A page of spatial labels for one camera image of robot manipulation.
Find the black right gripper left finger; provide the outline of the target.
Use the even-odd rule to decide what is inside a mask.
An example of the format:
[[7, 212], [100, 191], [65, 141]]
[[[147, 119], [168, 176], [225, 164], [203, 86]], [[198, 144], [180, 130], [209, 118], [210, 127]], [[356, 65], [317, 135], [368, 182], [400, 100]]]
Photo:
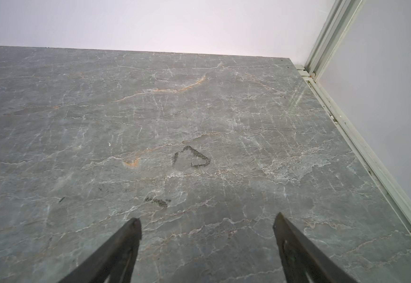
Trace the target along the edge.
[[131, 282], [141, 239], [141, 221], [132, 218], [61, 282]]

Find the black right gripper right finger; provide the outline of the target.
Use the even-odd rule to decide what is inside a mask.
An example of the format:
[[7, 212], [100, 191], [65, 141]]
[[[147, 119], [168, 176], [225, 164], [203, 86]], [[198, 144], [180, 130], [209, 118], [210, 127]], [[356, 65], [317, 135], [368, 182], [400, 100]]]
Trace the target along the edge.
[[280, 212], [273, 232], [288, 283], [356, 283]]

